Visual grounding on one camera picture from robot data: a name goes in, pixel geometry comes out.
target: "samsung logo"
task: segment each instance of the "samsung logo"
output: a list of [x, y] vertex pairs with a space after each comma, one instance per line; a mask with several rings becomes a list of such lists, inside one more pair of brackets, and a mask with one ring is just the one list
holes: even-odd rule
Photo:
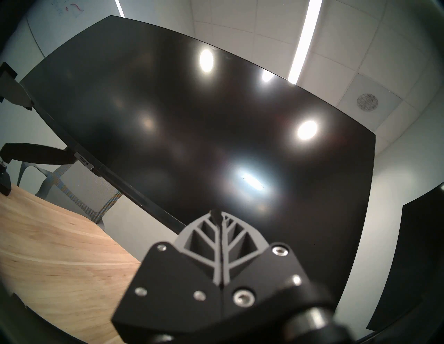
[[83, 156], [80, 155], [79, 152], [75, 153], [74, 156], [88, 169], [93, 168], [94, 166], [89, 163], [87, 159], [85, 159]]

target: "wooden desk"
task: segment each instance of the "wooden desk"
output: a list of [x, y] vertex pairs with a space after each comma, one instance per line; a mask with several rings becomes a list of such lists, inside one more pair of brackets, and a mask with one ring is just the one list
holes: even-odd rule
[[85, 217], [17, 186], [8, 197], [0, 194], [3, 283], [70, 335], [123, 343], [110, 319], [139, 265]]

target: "led light strip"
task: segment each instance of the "led light strip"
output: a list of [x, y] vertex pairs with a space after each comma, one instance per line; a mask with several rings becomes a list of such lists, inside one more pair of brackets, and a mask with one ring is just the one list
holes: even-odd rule
[[321, 10], [321, 4], [322, 0], [310, 0], [310, 3], [308, 4], [304, 27], [302, 28], [301, 37], [299, 39], [299, 44], [297, 45], [290, 73], [288, 74], [288, 81], [293, 84], [297, 83], [305, 58], [307, 57], [308, 48], [310, 47], [314, 28], [316, 27], [319, 11]]
[[125, 15], [123, 14], [122, 6], [120, 6], [120, 2], [119, 2], [119, 0], [115, 0], [115, 4], [117, 5], [117, 9], [119, 10], [120, 16], [121, 16], [122, 18], [125, 18]]

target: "drawing on whiteboard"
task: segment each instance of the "drawing on whiteboard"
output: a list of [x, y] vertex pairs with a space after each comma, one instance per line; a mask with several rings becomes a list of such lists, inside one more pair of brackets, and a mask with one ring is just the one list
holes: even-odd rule
[[75, 18], [80, 16], [85, 8], [83, 1], [73, 3], [72, 0], [52, 0], [51, 5], [54, 6], [59, 16], [68, 14]]

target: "ceiling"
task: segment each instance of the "ceiling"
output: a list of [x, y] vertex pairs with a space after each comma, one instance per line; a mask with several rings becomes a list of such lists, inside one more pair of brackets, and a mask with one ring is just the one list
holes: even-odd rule
[[[191, 0], [195, 37], [288, 77], [308, 0]], [[298, 85], [376, 134], [379, 154], [420, 116], [444, 64], [401, 0], [324, 0]], [[357, 98], [376, 96], [375, 110]]]

